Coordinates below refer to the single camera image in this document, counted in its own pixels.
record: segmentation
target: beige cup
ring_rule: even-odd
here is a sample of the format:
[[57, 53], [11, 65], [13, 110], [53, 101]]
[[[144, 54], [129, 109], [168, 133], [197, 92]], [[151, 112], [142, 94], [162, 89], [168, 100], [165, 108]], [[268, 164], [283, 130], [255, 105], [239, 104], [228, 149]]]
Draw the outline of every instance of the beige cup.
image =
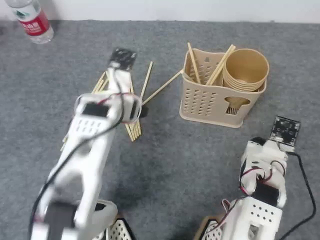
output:
[[223, 81], [232, 89], [253, 92], [262, 86], [268, 73], [266, 57], [256, 50], [243, 48], [231, 53], [225, 61]]

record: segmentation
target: black wire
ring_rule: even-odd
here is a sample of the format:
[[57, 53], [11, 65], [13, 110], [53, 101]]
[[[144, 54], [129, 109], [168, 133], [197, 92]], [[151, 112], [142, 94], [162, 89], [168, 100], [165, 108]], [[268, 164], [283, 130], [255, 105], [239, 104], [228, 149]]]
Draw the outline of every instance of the black wire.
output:
[[298, 162], [299, 162], [299, 166], [300, 166], [300, 169], [301, 169], [303, 178], [304, 178], [304, 182], [305, 182], [306, 188], [308, 189], [308, 192], [309, 192], [309, 195], [310, 195], [310, 198], [311, 198], [311, 201], [312, 201], [313, 211], [312, 211], [312, 214], [311, 214], [309, 217], [303, 219], [301, 222], [299, 222], [299, 223], [297, 223], [296, 225], [294, 225], [294, 226], [293, 226], [289, 231], [287, 231], [279, 240], [285, 239], [286, 237], [289, 236], [289, 234], [291, 234], [294, 230], [296, 230], [296, 229], [297, 229], [298, 227], [300, 227], [302, 224], [305, 224], [306, 222], [310, 221], [310, 220], [316, 215], [316, 212], [317, 212], [316, 201], [315, 201], [314, 195], [312, 194], [312, 191], [311, 191], [311, 188], [310, 188], [310, 185], [309, 185], [309, 182], [308, 182], [308, 178], [307, 178], [307, 175], [306, 175], [304, 166], [303, 166], [303, 164], [302, 164], [302, 160], [301, 160], [300, 155], [297, 154], [297, 153], [295, 153], [295, 152], [290, 152], [290, 151], [287, 151], [286, 153], [287, 153], [288, 155], [296, 156], [296, 157], [298, 158]]
[[33, 224], [34, 224], [34, 219], [35, 219], [35, 215], [39, 206], [39, 202], [41, 200], [41, 198], [43, 197], [43, 195], [45, 194], [46, 190], [48, 189], [48, 187], [54, 182], [54, 180], [56, 179], [57, 175], [60, 173], [60, 171], [65, 167], [65, 165], [69, 162], [69, 160], [71, 159], [71, 157], [73, 156], [73, 154], [75, 154], [75, 152], [81, 148], [83, 145], [85, 145], [86, 143], [110, 132], [112, 129], [116, 128], [123, 120], [124, 115], [125, 115], [125, 101], [124, 101], [124, 96], [122, 94], [121, 91], [121, 86], [118, 82], [118, 80], [116, 80], [115, 78], [115, 74], [114, 74], [114, 80], [117, 84], [117, 87], [119, 89], [120, 92], [120, 98], [121, 98], [121, 116], [119, 118], [119, 120], [112, 126], [110, 126], [109, 128], [107, 128], [106, 130], [93, 135], [90, 138], [84, 139], [82, 142], [80, 142], [77, 146], [74, 147], [74, 149], [69, 153], [69, 155], [65, 158], [65, 160], [61, 163], [61, 165], [57, 168], [57, 170], [54, 172], [54, 174], [52, 174], [52, 176], [45, 182], [45, 184], [43, 185], [38, 197], [36, 198], [36, 200], [34, 201], [34, 204], [32, 206], [32, 210], [31, 210], [31, 214], [30, 214], [30, 218], [29, 218], [29, 226], [28, 226], [28, 233], [29, 233], [29, 240], [31, 239], [31, 234], [32, 234], [32, 229], [33, 229]]

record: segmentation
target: white robotic arm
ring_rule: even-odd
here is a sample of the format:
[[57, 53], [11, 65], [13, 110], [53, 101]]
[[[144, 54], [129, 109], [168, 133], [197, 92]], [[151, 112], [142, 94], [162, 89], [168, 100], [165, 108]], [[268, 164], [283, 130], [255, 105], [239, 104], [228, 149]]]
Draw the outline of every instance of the white robotic arm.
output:
[[[115, 221], [117, 206], [110, 201], [97, 202], [115, 126], [134, 122], [141, 113], [140, 98], [130, 93], [129, 70], [135, 58], [134, 52], [117, 48], [107, 69], [108, 90], [77, 99], [67, 142], [49, 174], [50, 184], [42, 189], [35, 205], [31, 240], [91, 240], [105, 229], [105, 238], [109, 239], [108, 229]], [[81, 200], [78, 204], [64, 202], [57, 189], [77, 176], [82, 182]]]
[[[282, 217], [281, 208], [287, 200], [285, 175], [288, 154], [296, 155], [294, 149], [299, 129], [299, 122], [277, 116], [268, 140], [256, 137], [248, 141], [241, 158], [239, 177], [239, 187], [246, 196], [231, 203], [223, 200], [223, 206], [227, 203], [225, 215], [205, 218], [194, 240], [275, 239]], [[315, 201], [302, 166], [301, 170], [314, 210], [309, 218], [298, 223], [281, 239], [316, 213]]]

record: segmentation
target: beige plastic basket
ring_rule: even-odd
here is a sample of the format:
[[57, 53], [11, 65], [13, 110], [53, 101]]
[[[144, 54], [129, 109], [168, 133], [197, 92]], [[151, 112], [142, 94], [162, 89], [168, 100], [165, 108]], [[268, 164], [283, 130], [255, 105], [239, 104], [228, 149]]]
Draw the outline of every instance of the beige plastic basket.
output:
[[221, 73], [214, 82], [216, 85], [203, 85], [208, 81], [215, 70], [214, 66], [217, 66], [224, 53], [207, 52], [196, 48], [193, 48], [193, 53], [202, 84], [196, 83], [195, 71], [187, 52], [182, 70], [180, 116], [183, 119], [201, 123], [231, 128], [241, 127], [245, 116], [266, 90], [267, 81], [256, 92], [242, 92], [222, 86]]

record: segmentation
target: white wall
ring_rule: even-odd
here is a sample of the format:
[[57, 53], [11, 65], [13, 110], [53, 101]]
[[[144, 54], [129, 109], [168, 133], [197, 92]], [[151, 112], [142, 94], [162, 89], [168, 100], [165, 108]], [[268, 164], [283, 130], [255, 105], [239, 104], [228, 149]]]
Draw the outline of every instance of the white wall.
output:
[[[0, 0], [0, 19], [12, 20]], [[40, 0], [49, 19], [320, 23], [320, 0]]]

